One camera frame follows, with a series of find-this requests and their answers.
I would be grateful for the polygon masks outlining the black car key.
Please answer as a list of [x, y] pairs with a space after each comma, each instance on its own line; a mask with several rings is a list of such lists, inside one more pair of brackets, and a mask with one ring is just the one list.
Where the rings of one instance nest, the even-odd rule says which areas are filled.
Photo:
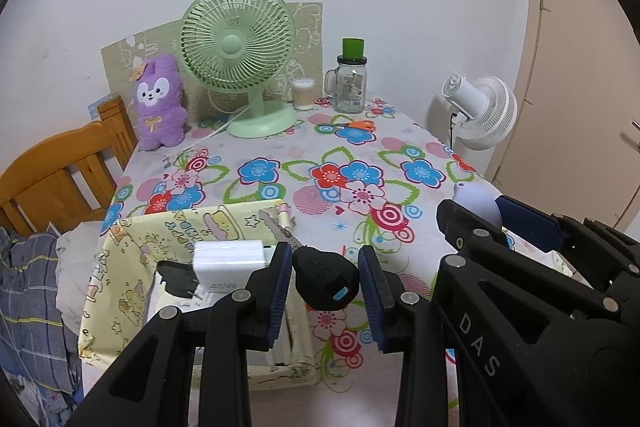
[[343, 310], [357, 297], [360, 276], [352, 262], [340, 254], [319, 251], [300, 243], [266, 210], [260, 210], [258, 216], [278, 242], [288, 243], [291, 247], [296, 291], [311, 309]]

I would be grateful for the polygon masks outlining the white earbuds case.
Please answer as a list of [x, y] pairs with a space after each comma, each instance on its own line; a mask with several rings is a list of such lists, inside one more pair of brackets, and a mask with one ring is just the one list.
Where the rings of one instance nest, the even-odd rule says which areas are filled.
[[475, 213], [495, 228], [502, 228], [502, 217], [497, 205], [501, 193], [488, 184], [458, 182], [454, 184], [454, 197], [458, 205]]

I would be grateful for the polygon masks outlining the black round stand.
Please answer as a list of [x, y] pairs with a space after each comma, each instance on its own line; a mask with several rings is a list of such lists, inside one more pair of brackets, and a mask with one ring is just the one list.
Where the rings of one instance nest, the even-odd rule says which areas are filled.
[[189, 263], [162, 260], [157, 263], [156, 272], [165, 283], [165, 291], [168, 294], [184, 299], [195, 296], [198, 278]]

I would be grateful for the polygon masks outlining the beige door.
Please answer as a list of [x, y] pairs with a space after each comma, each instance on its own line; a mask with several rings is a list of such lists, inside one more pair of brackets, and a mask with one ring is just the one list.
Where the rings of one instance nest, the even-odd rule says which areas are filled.
[[529, 0], [498, 189], [624, 231], [639, 214], [639, 43], [618, 0]]

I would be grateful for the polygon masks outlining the yellow cartoon storage box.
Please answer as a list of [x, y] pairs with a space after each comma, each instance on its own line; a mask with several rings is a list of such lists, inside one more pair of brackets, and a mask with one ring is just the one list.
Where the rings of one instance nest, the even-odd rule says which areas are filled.
[[160, 269], [175, 262], [180, 269], [192, 265], [200, 242], [262, 241], [268, 254], [276, 240], [260, 217], [268, 215], [285, 230], [292, 230], [286, 202], [242, 202], [187, 210], [171, 210], [122, 218], [102, 233], [86, 292], [78, 335], [85, 389], [91, 389], [129, 341], [164, 306], [193, 311], [212, 305], [233, 291], [221, 283], [214, 291], [198, 288], [193, 297], [172, 295]]

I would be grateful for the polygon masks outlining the white standing fan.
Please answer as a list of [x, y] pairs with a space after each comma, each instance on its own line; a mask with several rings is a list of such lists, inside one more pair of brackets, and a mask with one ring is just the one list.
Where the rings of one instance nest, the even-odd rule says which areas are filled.
[[448, 146], [483, 152], [504, 141], [517, 119], [518, 100], [501, 79], [454, 74], [428, 108], [426, 127]]

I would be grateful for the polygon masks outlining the blue plaid bedding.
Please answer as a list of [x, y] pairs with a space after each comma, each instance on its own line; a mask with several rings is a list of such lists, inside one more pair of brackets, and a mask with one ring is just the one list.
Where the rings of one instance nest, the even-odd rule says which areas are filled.
[[81, 387], [77, 338], [56, 307], [55, 246], [51, 234], [1, 231], [1, 367], [73, 400]]

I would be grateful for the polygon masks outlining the white pillow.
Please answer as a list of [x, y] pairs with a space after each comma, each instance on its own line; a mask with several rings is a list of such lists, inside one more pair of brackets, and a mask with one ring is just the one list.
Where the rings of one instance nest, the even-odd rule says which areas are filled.
[[76, 336], [79, 335], [94, 256], [103, 243], [101, 229], [101, 221], [81, 222], [56, 240], [56, 309], [60, 311], [66, 329]]

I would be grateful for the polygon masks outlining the glass mug jar green lid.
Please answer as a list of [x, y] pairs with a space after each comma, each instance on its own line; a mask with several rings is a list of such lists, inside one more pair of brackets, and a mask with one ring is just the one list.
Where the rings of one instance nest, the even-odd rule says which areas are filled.
[[367, 62], [364, 40], [344, 38], [342, 53], [337, 55], [336, 66], [326, 71], [323, 81], [324, 94], [331, 100], [337, 113], [359, 114], [364, 111]]

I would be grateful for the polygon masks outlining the cotton swab container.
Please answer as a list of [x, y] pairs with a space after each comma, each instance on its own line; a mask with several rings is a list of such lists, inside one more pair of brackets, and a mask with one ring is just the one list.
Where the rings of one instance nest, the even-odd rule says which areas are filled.
[[292, 80], [293, 106], [296, 110], [311, 110], [314, 108], [314, 101], [316, 101], [315, 85], [316, 82], [312, 78]]

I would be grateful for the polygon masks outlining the wooden bed headboard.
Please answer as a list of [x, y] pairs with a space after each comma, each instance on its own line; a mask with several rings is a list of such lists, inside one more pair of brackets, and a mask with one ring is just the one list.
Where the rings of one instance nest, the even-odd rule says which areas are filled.
[[116, 193], [103, 154], [126, 167], [137, 145], [117, 95], [98, 106], [99, 119], [51, 136], [18, 156], [1, 176], [1, 225], [21, 236], [47, 225], [67, 232], [106, 216]]

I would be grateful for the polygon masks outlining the purple plush toy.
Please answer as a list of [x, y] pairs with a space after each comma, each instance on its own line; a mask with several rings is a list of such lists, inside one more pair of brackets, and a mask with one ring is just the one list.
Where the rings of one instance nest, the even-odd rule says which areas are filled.
[[142, 150], [179, 145], [188, 112], [182, 105], [183, 81], [176, 58], [171, 54], [152, 58], [134, 70], [132, 80]]

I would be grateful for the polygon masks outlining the green desk fan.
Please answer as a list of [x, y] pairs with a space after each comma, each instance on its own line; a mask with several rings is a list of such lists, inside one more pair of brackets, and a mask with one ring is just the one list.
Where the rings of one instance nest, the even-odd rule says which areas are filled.
[[265, 138], [295, 124], [290, 103], [264, 98], [266, 84], [291, 57], [294, 37], [283, 0], [195, 0], [183, 14], [179, 43], [186, 69], [209, 90], [247, 95], [228, 121], [235, 138]]

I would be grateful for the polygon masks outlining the beige cartoon backboard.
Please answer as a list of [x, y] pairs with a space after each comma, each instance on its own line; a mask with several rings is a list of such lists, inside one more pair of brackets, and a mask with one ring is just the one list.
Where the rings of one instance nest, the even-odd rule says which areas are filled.
[[[288, 6], [294, 17], [295, 37], [290, 58], [265, 87], [267, 100], [292, 100], [292, 82], [311, 78], [314, 93], [321, 91], [322, 4], [293, 2]], [[108, 87], [122, 98], [131, 121], [137, 120], [132, 74], [141, 65], [163, 54], [180, 58], [180, 20], [147, 29], [122, 38], [101, 50]], [[183, 106], [188, 121], [199, 122], [232, 112], [247, 103], [245, 93], [218, 93], [196, 80], [186, 68], [179, 67], [183, 79]]]

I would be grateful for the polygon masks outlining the orange handled scissors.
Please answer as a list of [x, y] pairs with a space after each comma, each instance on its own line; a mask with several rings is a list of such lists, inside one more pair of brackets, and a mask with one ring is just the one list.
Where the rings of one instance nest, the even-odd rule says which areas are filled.
[[337, 124], [337, 122], [334, 122], [332, 127], [336, 129], [359, 129], [370, 133], [373, 133], [376, 130], [375, 123], [372, 120], [355, 120], [345, 122], [345, 124]]

